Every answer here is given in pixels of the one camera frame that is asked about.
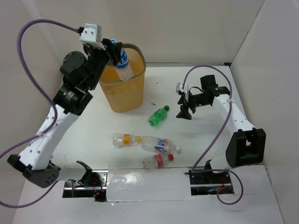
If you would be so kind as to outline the white orange label bottle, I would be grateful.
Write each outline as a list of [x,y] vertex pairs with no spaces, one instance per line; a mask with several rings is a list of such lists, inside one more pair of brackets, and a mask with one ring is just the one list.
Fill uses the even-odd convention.
[[151,136],[143,136],[141,140],[141,147],[148,152],[155,152],[160,154],[179,154],[180,147],[175,145],[172,141],[163,138],[156,138]]

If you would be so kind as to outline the green plastic bottle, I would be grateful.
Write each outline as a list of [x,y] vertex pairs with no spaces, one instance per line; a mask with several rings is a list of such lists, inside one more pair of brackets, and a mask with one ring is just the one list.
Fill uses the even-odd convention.
[[170,108],[168,105],[158,109],[148,119],[151,126],[158,126],[164,119],[166,119]]

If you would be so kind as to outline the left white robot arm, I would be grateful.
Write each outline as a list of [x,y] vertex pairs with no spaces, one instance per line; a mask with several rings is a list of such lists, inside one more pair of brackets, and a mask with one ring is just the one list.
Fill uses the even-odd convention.
[[104,49],[84,44],[87,56],[80,51],[67,54],[60,67],[63,85],[52,100],[53,106],[37,132],[37,137],[19,154],[12,154],[7,162],[33,184],[46,188],[55,181],[74,180],[81,186],[92,182],[93,171],[82,161],[53,162],[51,156],[58,143],[92,100],[107,65],[121,59],[122,43],[103,39]]

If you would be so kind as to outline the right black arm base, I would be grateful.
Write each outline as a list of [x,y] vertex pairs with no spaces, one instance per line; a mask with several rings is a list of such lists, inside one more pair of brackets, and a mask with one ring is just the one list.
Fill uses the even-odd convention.
[[193,173],[191,170],[185,173],[189,176],[191,195],[216,195],[234,194],[230,176],[227,172],[223,173]]

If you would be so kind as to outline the blue label plastic bottle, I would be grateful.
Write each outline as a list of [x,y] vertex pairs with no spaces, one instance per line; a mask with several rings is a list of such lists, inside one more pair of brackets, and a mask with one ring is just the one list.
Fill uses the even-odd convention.
[[127,53],[123,48],[121,49],[120,61],[114,68],[122,81],[127,81],[134,76]]

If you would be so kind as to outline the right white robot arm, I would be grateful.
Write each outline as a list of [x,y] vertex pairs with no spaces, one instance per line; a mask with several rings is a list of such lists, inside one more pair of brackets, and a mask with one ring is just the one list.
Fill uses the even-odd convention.
[[254,165],[263,162],[266,133],[257,129],[243,115],[232,100],[231,91],[226,86],[219,86],[214,75],[200,79],[202,92],[193,95],[181,83],[177,84],[176,92],[181,96],[178,101],[180,112],[177,118],[191,120],[197,107],[211,105],[224,119],[225,127],[231,134],[231,140],[224,154],[206,162],[204,178],[209,183],[216,182],[220,172],[234,168]]

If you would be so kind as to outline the orange label yellow cap bottle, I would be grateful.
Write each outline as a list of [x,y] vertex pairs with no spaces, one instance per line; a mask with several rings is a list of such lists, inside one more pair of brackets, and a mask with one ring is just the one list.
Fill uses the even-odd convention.
[[141,141],[142,137],[139,135],[117,133],[113,136],[113,145],[117,148],[135,146]]

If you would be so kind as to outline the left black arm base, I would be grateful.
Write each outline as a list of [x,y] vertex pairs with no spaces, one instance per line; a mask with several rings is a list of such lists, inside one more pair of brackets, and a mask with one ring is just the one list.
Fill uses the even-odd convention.
[[65,181],[62,198],[91,198],[96,202],[105,202],[107,175],[108,170],[93,170],[87,184],[73,180]]

